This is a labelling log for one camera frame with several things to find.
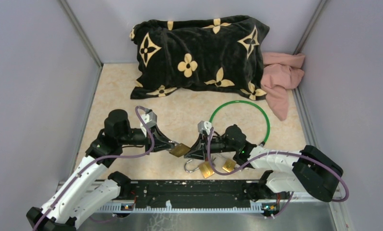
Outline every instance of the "gray wall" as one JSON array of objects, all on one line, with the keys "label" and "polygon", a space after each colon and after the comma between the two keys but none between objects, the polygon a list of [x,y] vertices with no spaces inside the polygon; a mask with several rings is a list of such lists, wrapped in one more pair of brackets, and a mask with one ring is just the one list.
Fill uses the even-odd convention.
[{"label": "gray wall", "polygon": [[136,62],[132,27],[150,19],[193,20],[247,14],[271,27],[263,51],[292,53],[319,0],[69,0],[104,63]]},{"label": "gray wall", "polygon": [[0,231],[67,177],[97,71],[57,1],[0,1]]},{"label": "gray wall", "polygon": [[383,230],[383,0],[333,0],[303,53],[322,148],[345,171],[353,230]]}]

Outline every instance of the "beige tabletop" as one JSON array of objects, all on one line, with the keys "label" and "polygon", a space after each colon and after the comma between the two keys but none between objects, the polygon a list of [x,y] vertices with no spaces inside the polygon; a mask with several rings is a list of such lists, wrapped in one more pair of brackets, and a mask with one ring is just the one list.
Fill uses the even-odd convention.
[{"label": "beige tabletop", "polygon": [[[192,91],[179,89],[173,94],[145,100],[131,100],[130,94],[135,80],[141,75],[137,64],[105,64],[95,93],[94,102],[89,114],[87,126],[78,152],[77,164],[84,157],[85,151],[96,139],[108,113],[114,109],[128,112],[132,128],[139,128],[139,120],[135,115],[135,106],[141,105],[158,116],[160,130],[170,139],[182,142],[191,147],[197,140],[197,124],[201,120],[209,120],[212,112],[221,104],[232,100],[248,100],[238,94],[210,91]],[[300,150],[306,142],[302,131],[298,112],[292,92],[289,92],[289,112],[285,121],[279,121],[272,113],[265,100],[256,101],[267,113],[271,123],[271,133],[265,145],[269,149]],[[225,129],[236,124],[251,143],[260,143],[267,131],[264,116],[258,109],[244,103],[228,105],[221,109],[213,121],[215,130],[223,134]],[[126,148],[122,155],[141,154],[144,148]],[[232,157],[234,153],[223,154]],[[218,170],[225,160],[217,155],[215,164]],[[133,180],[174,180],[204,179],[200,171],[186,173],[183,170],[186,159],[172,156],[167,151],[152,153],[136,159],[117,159],[100,178],[105,179],[115,171],[120,171]],[[188,167],[193,169],[202,161],[194,160]],[[223,179],[258,179],[262,172],[258,170],[241,171],[229,176],[215,174],[209,180]]]}]

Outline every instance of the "green ring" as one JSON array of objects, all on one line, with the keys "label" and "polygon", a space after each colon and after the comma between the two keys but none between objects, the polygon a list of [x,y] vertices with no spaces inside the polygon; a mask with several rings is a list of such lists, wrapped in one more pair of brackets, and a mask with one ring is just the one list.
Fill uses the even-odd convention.
[{"label": "green ring", "polygon": [[260,110],[260,111],[262,112],[262,114],[263,114],[264,117],[265,117],[265,121],[267,122],[267,134],[265,135],[265,138],[264,138],[264,141],[263,141],[264,143],[266,143],[267,140],[268,140],[268,137],[269,137],[269,133],[270,133],[270,131],[271,131],[271,125],[269,124],[268,116],[267,116],[267,114],[264,112],[264,110],[262,110],[262,108],[261,108],[260,106],[256,105],[256,104],[253,103],[253,102],[249,102],[249,101],[245,101],[245,100],[234,100],[234,101],[230,101],[230,102],[227,102],[227,103],[225,103],[225,104],[222,104],[222,105],[221,105],[220,107],[218,107],[218,108],[213,112],[213,114],[211,115],[211,117],[210,117],[210,123],[213,122],[214,116],[217,114],[217,112],[218,112],[221,108],[223,108],[223,107],[225,107],[225,106],[227,106],[227,105],[229,105],[229,104],[233,104],[233,103],[246,103],[246,104],[249,104],[249,105],[252,105],[252,106],[256,107],[258,110]]}]

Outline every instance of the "plush blanket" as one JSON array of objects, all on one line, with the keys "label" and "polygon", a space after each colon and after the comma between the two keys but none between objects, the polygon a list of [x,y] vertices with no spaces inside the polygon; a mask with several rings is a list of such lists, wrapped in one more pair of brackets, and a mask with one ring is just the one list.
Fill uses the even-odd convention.
[{"label": "plush blanket", "polygon": [[163,97],[179,88],[233,92],[262,100],[260,45],[269,27],[249,16],[212,20],[150,20],[134,26],[142,75],[131,99]]}]

